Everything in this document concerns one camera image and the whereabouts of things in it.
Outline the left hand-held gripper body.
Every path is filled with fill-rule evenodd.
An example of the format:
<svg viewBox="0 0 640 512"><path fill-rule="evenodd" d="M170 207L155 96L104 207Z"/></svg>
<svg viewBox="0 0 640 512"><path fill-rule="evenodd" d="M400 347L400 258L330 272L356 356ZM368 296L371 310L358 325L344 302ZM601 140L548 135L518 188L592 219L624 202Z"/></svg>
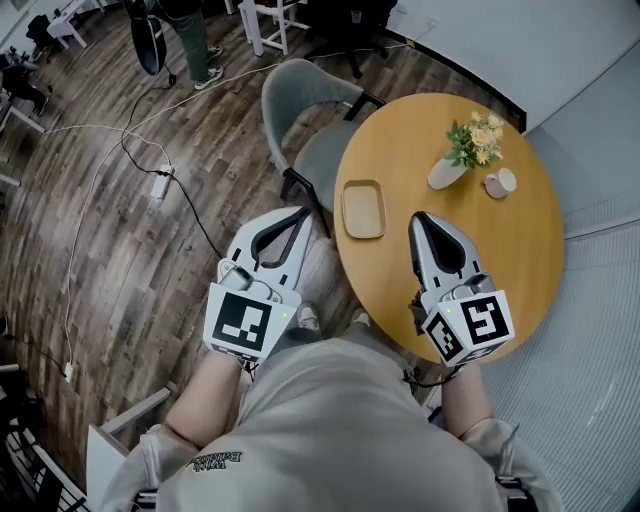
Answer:
<svg viewBox="0 0 640 512"><path fill-rule="evenodd" d="M300 270L286 265L252 270L224 258L210 284L203 343L239 360L261 363L295 320Z"/></svg>

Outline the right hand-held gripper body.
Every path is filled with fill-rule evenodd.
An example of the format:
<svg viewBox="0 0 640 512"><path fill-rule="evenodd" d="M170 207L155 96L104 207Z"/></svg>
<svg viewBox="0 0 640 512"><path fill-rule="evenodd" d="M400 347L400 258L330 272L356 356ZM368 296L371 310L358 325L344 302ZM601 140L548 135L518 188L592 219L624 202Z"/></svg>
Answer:
<svg viewBox="0 0 640 512"><path fill-rule="evenodd" d="M419 291L410 310L417 333L449 368L484 358L515 337L506 293L486 272L446 293Z"/></svg>

